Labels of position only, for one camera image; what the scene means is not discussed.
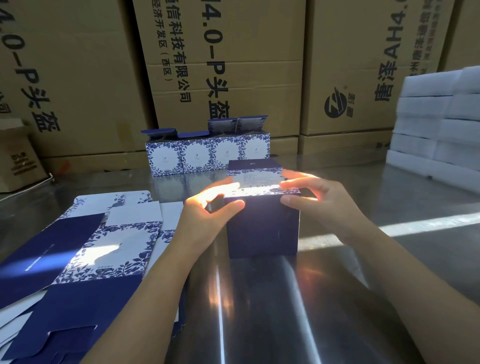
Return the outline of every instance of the person's left hand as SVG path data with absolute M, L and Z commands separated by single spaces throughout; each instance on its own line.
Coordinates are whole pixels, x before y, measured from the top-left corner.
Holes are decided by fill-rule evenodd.
M 238 189 L 239 183 L 232 183 L 232 177 L 217 181 L 199 194 L 188 198 L 183 204 L 180 220 L 171 244 L 181 246 L 183 252 L 193 254 L 196 260 L 225 224 L 245 207 L 245 202 L 235 200 L 216 212 L 205 210 L 207 204 L 218 195 Z

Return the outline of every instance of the forearm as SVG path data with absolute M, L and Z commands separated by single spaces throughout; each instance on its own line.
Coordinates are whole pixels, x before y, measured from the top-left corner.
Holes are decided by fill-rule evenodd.
M 181 290 L 194 263 L 179 247 L 170 243 L 83 364 L 164 361 Z
M 480 308 L 394 239 L 365 224 L 352 242 L 372 266 L 427 363 L 478 362 Z

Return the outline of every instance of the hand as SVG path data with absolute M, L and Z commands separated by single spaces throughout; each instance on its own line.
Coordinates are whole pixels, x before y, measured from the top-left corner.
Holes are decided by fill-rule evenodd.
M 183 252 L 197 258 L 212 243 L 225 224 L 245 207 L 245 202 L 235 200 L 216 212 L 205 210 L 207 204 L 218 195 L 234 191 L 240 186 L 232 183 L 232 177 L 217 181 L 183 204 L 175 236 L 170 244 L 178 244 Z
M 292 170 L 283 170 L 282 175 L 289 178 L 280 182 L 282 189 L 308 188 L 316 198 L 285 194 L 280 199 L 281 203 L 312 216 L 343 243 L 349 243 L 349 238 L 358 229 L 372 224 L 340 182 Z

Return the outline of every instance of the stack of white foam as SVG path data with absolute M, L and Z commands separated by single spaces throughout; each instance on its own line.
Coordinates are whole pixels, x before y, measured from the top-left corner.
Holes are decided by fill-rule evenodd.
M 480 66 L 405 79 L 387 163 L 480 193 Z

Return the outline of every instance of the finger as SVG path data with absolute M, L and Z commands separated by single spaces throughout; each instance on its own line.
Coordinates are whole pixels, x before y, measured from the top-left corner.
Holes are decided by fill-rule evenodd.
M 232 217 L 242 211 L 244 207 L 245 201 L 235 200 L 223 206 L 217 212 L 214 212 L 212 217 L 217 220 L 221 227 L 223 227 Z
M 285 194 L 280 198 L 285 206 L 300 210 L 308 215 L 317 215 L 322 202 L 313 197 L 301 197 L 293 194 Z
M 214 186 L 209 189 L 206 189 L 200 192 L 198 195 L 194 196 L 195 200 L 199 202 L 211 202 L 219 194 L 226 194 L 227 192 L 235 191 L 240 187 L 240 183 L 234 182 L 229 184 L 222 184 L 219 186 Z
M 315 177 L 313 174 L 298 172 L 296 170 L 286 170 L 285 168 L 282 169 L 282 176 L 287 177 L 289 180 L 301 177 Z
M 205 190 L 208 190 L 209 188 L 212 188 L 212 187 L 216 187 L 216 186 L 221 186 L 223 184 L 230 184 L 233 182 L 233 177 L 232 176 L 228 176 L 222 180 L 219 180 L 219 181 L 216 181 L 216 182 L 213 182 L 211 185 L 209 185 L 208 187 L 205 187 L 203 189 L 203 191 Z
M 280 187 L 284 190 L 289 188 L 308 188 L 313 193 L 315 192 L 327 192 L 332 188 L 334 181 L 324 180 L 318 177 L 301 177 L 293 180 L 287 180 L 280 182 Z

